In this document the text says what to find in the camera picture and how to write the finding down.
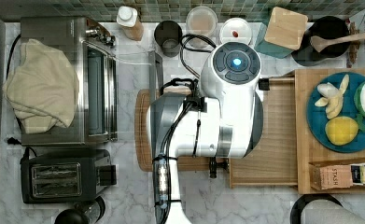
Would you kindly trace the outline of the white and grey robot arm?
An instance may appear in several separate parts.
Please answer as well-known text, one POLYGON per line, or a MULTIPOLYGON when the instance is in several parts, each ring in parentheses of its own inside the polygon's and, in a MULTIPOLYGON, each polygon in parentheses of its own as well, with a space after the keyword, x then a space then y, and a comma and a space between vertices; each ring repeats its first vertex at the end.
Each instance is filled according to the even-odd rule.
POLYGON ((190 224, 179 187, 182 156, 236 158, 259 142, 261 61, 245 43, 227 42, 206 59, 191 94, 160 92, 147 111, 156 224, 190 224))

